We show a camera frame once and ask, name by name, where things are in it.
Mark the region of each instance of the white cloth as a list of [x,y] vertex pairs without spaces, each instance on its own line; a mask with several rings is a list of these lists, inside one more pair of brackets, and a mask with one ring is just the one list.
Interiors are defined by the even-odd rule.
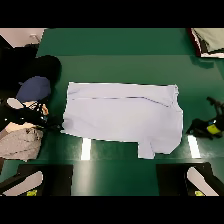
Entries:
[[179,144],[183,111],[178,87],[69,83],[64,130],[73,136],[138,142],[138,157],[171,153]]

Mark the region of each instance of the yellow sticker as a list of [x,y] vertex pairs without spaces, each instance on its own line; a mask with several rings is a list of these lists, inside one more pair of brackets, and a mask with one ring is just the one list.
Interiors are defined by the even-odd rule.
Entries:
[[201,191],[195,191],[196,196],[205,196]]
[[28,191],[26,196],[37,196],[37,190]]
[[220,131],[214,124],[208,126],[208,127],[207,127],[207,130],[208,130],[211,134],[213,134],[213,135],[215,135],[215,134],[221,132],[221,131]]

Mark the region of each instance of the green table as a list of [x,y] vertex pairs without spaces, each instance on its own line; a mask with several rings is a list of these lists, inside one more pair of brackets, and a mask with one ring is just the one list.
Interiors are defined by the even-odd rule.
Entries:
[[[62,64],[49,105],[63,115],[68,82],[138,83],[179,87],[184,133],[192,119],[209,119],[207,96],[224,101],[224,65],[201,65],[184,29],[48,29],[38,56],[51,54]],[[91,160],[80,161],[82,138],[48,133],[37,160],[29,163],[74,164],[73,195],[158,195],[157,163],[211,162],[224,181],[223,139],[197,139],[201,159],[192,159],[187,136],[170,154],[137,158],[137,143],[91,141]],[[15,174],[20,161],[6,161],[0,181]]]

